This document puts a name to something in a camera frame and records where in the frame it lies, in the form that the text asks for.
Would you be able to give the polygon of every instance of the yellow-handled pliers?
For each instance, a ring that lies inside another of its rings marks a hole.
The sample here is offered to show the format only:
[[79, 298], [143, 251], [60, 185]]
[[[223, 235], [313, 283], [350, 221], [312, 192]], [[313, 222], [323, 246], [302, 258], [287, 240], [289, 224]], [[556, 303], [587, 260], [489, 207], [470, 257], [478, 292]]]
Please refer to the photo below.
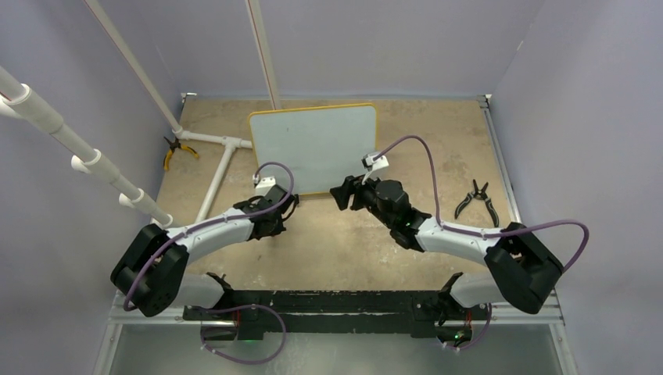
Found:
[[175, 150], [177, 150], [178, 148], [181, 149], [181, 150], [191, 152], [193, 157], [196, 158], [196, 159], [200, 157], [198, 155], [198, 152], [196, 152], [193, 148], [190, 148], [190, 147], [185, 146], [182, 143], [180, 143], [180, 140], [177, 139], [177, 137], [175, 138], [174, 141], [170, 141], [170, 139], [168, 139], [166, 137], [163, 137], [163, 139], [165, 139], [166, 142], [168, 142], [168, 144], [170, 145], [170, 150], [168, 150], [168, 153], [166, 154], [166, 157], [163, 158], [163, 170], [168, 171], [168, 163], [170, 162], [170, 158], [173, 157], [173, 154], [175, 153]]

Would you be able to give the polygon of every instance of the whiteboard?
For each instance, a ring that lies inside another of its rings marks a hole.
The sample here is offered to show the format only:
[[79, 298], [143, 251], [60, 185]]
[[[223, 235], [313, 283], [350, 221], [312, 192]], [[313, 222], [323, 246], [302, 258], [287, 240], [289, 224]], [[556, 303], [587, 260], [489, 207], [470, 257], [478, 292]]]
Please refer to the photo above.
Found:
[[[328, 193], [346, 176], [366, 172], [361, 159], [376, 150], [378, 113], [371, 103], [254, 112], [249, 127], [258, 165], [288, 166], [296, 194]], [[260, 175], [290, 186], [277, 166], [266, 166]]]

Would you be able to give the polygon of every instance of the pliers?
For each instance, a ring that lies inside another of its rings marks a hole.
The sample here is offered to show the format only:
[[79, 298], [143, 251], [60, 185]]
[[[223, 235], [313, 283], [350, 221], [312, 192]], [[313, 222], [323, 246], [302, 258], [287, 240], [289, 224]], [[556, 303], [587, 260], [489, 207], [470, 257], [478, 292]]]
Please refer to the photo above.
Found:
[[170, 162], [170, 158], [173, 157], [173, 154], [175, 153], [175, 150], [177, 150], [178, 148], [181, 149], [181, 150], [191, 152], [193, 157], [196, 158], [196, 159], [200, 157], [198, 155], [198, 152], [196, 152], [193, 148], [190, 148], [190, 147], [185, 146], [182, 143], [180, 143], [180, 140], [177, 139], [177, 137], [175, 137], [174, 141], [171, 141], [170, 139], [168, 139], [166, 137], [163, 137], [163, 139], [165, 139], [166, 142], [168, 142], [168, 144], [170, 145], [170, 150], [168, 150], [168, 153], [166, 154], [166, 157], [163, 158], [163, 170], [168, 171], [168, 163]]
[[486, 182], [485, 185], [481, 188], [481, 190], [478, 189], [478, 185], [476, 184], [476, 180], [472, 180], [472, 183], [475, 186], [475, 189], [473, 191], [470, 191], [468, 195], [465, 197], [465, 199], [456, 207], [456, 211], [453, 213], [453, 217], [458, 219], [458, 216], [461, 214], [461, 211], [465, 207], [467, 207], [472, 199], [478, 199], [480, 201], [484, 201], [486, 204], [486, 208], [488, 209], [488, 213], [490, 214], [490, 218], [493, 219], [493, 225], [495, 228], [500, 226], [500, 218], [497, 215], [497, 211], [493, 208], [493, 201], [488, 198], [488, 195], [486, 194], [486, 189], [488, 188], [488, 183]]

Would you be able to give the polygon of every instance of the beige table surface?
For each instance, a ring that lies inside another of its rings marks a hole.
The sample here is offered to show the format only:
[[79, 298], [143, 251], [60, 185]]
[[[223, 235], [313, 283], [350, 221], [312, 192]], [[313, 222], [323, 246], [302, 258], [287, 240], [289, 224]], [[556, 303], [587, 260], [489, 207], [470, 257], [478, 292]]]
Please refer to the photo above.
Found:
[[[373, 102], [378, 109], [378, 147], [406, 134], [423, 137], [432, 151], [443, 220], [453, 221], [456, 205], [471, 190], [472, 178], [489, 182], [488, 195], [503, 225], [507, 200], [486, 125], [475, 101], [283, 101], [284, 108]], [[250, 139], [247, 116], [271, 109], [268, 101], [190, 98], [181, 124], [190, 131]], [[157, 202], [175, 220], [192, 223], [202, 204], [224, 147], [185, 141], [200, 159], [177, 152], [165, 173]], [[389, 154], [384, 179], [400, 180], [414, 207], [434, 213], [430, 168], [421, 145], [408, 140]], [[232, 157], [210, 217], [253, 196], [257, 168], [252, 150]], [[458, 223], [491, 227], [483, 202], [472, 202]], [[191, 264], [190, 273], [221, 275], [235, 289], [392, 290], [437, 289], [456, 272], [486, 268], [451, 255], [400, 248], [368, 212], [339, 211], [333, 198], [304, 200], [273, 238], [228, 246]]]

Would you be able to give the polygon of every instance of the white pipe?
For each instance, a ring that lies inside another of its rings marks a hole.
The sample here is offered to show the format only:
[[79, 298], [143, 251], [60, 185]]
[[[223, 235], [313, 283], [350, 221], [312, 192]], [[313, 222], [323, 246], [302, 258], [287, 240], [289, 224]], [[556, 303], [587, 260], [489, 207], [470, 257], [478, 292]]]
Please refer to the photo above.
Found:
[[165, 213], [156, 202], [142, 189], [135, 187], [120, 170], [99, 150], [92, 148], [64, 123], [63, 117], [53, 109], [41, 96], [26, 84], [19, 84], [23, 94], [16, 96], [19, 90], [14, 87], [13, 81], [18, 82], [0, 66], [0, 92], [3, 93], [2, 103], [8, 106], [18, 116], [32, 123], [36, 128], [50, 134], [72, 153], [72, 167], [85, 173], [92, 173], [111, 184], [126, 197], [132, 207], [152, 216], [162, 227], [173, 224], [173, 217]]
[[207, 194], [205, 194], [205, 199], [202, 200], [202, 206], [200, 206], [200, 210], [198, 211], [198, 216], [195, 217], [196, 223], [206, 219], [207, 214], [210, 213], [210, 208], [212, 207], [212, 201], [214, 200], [214, 197], [217, 196], [217, 191], [219, 190], [219, 186], [221, 185], [221, 180], [223, 180], [224, 178], [224, 174], [226, 173], [226, 168], [228, 167], [228, 163], [230, 162], [230, 158], [232, 157], [232, 153], [234, 151], [235, 151], [234, 145], [226, 146], [224, 155], [221, 156], [221, 161], [219, 162], [219, 166], [217, 167], [217, 171], [214, 173], [214, 177], [212, 177], [212, 183], [210, 184], [210, 188], [207, 189]]
[[260, 11], [260, 0], [246, 0], [246, 10], [249, 12], [249, 22], [253, 29], [253, 37], [256, 39], [256, 47], [260, 56], [265, 83], [269, 91], [271, 106], [273, 109], [281, 109], [281, 99], [278, 96], [278, 86], [276, 85], [276, 75], [274, 66], [271, 63], [271, 54], [267, 44], [267, 32], [263, 22], [263, 13]]
[[13, 119], [19, 119], [19, 120], [23, 119], [23, 117], [21, 117], [18, 113], [16, 113], [16, 111], [14, 111], [8, 105], [6, 105], [5, 102], [2, 100], [0, 100], [0, 115], [12, 117]]
[[224, 146], [235, 145], [236, 148], [253, 148], [253, 144], [251, 143], [251, 141], [247, 141], [241, 138], [192, 133], [188, 130], [183, 131], [182, 135], [179, 138], [181, 140], [187, 140], [187, 141], [204, 141], [204, 142], [218, 143]]
[[177, 122], [170, 109], [168, 109], [168, 105], [163, 100], [152, 81], [149, 79], [147, 73], [143, 70], [143, 67], [122, 38], [120, 32], [115, 28], [113, 21], [110, 20], [104, 8], [101, 6], [101, 4], [99, 4], [98, 0], [84, 0], [84, 2], [88, 5], [92, 15], [95, 16], [95, 18], [102, 25], [102, 28], [106, 31], [111, 41], [113, 41], [117, 49], [120, 50], [120, 54], [122, 54], [124, 59], [127, 60], [129, 67], [132, 68], [134, 73], [136, 73], [136, 76], [143, 84], [143, 87], [145, 87], [150, 96], [152, 96], [152, 100], [154, 100], [156, 106], [159, 107], [159, 110], [161, 110], [163, 116], [166, 117], [166, 120], [168, 121], [170, 127], [173, 129], [175, 136], [179, 137], [183, 131], [182, 126]]

